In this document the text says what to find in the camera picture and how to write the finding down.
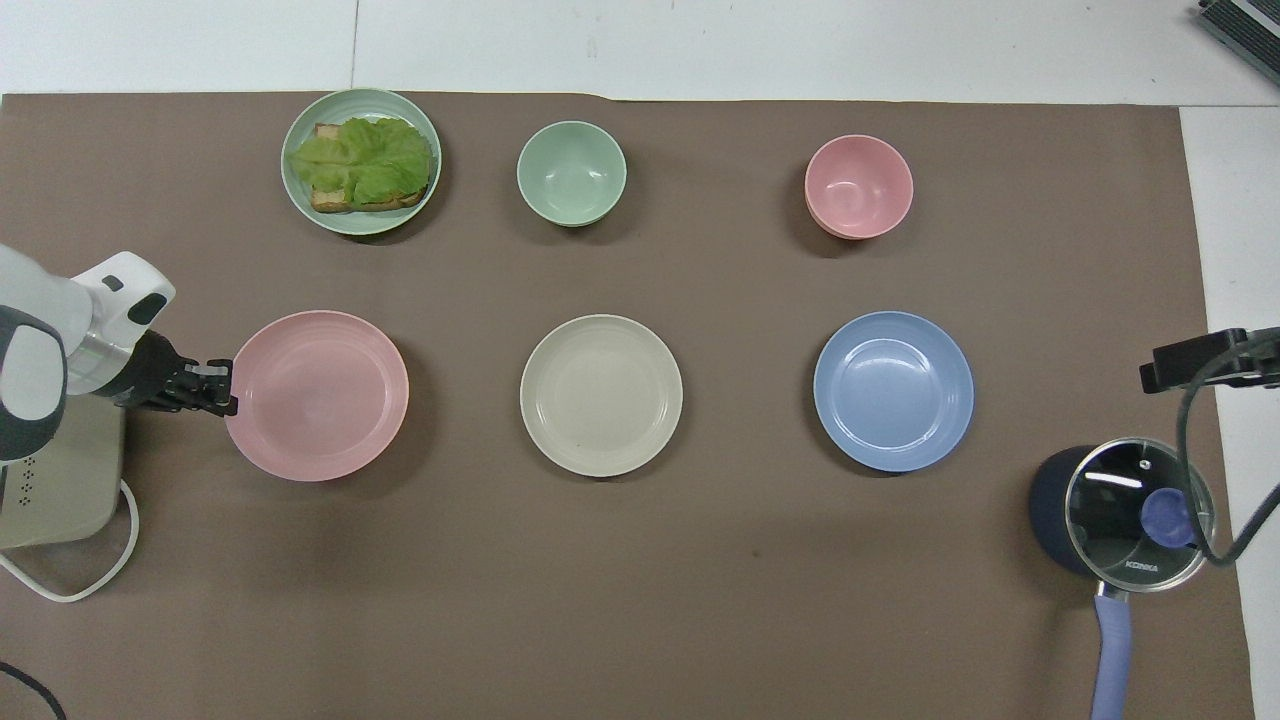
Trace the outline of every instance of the white table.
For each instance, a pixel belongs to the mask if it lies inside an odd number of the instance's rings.
[[[1277,325],[1280,88],[1196,27],[1194,6],[8,0],[0,4],[0,94],[376,86],[616,99],[1176,105],[1207,325]],[[1280,392],[1220,391],[1217,404],[1230,509],[1240,523],[1280,480]],[[1277,557],[1280,520],[1239,562],[1253,697],[1265,720],[1280,720]]]

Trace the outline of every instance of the green bowl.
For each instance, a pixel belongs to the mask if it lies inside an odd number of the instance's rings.
[[[627,184],[627,160],[609,133],[582,120],[553,123],[520,151],[516,181],[535,213],[564,227],[588,225],[613,209]]]
[[[315,133],[316,123],[342,124],[351,118],[370,120],[399,118],[426,138],[426,145],[431,149],[431,176],[426,181],[426,193],[417,205],[383,213],[317,213],[311,208],[311,186],[302,182],[293,172],[288,155]],[[443,158],[440,136],[435,133],[435,126],[426,119],[417,105],[387,90],[357,87],[325,95],[293,120],[289,133],[284,136],[284,147],[280,149],[280,178],[284,181],[284,191],[289,193],[289,200],[315,224],[342,234],[375,234],[407,223],[426,205],[440,182]]]

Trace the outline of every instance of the black clamp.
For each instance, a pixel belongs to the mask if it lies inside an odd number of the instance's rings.
[[[1230,328],[1152,350],[1152,361],[1138,368],[1142,389],[1155,395],[1185,387],[1206,363],[1254,341],[1261,342],[1261,347],[1231,360],[1204,384],[1280,387],[1280,328],[1253,332]]]
[[[119,407],[178,413],[204,410],[224,418],[239,405],[232,396],[232,361],[210,360],[201,365],[174,351],[154,331],[138,338],[133,355],[111,382],[93,391],[110,397]]]

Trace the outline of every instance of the toast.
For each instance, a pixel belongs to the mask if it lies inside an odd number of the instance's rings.
[[[316,123],[316,137],[324,137],[329,140],[338,140],[338,128],[342,126],[334,126],[328,123]],[[347,196],[339,190],[332,192],[320,192],[316,188],[311,188],[311,208],[316,213],[380,213],[384,210],[399,210],[401,208],[412,208],[422,201],[422,196],[426,195],[426,187],[422,187],[413,195],[406,195],[402,197],[392,197],[387,202],[366,202],[364,205],[352,205],[347,202]]]

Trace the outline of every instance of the lettuce leaf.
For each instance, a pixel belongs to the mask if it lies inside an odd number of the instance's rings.
[[[413,195],[431,172],[426,141],[399,118],[352,118],[337,140],[311,137],[288,159],[302,182],[321,192],[342,190],[352,205]]]

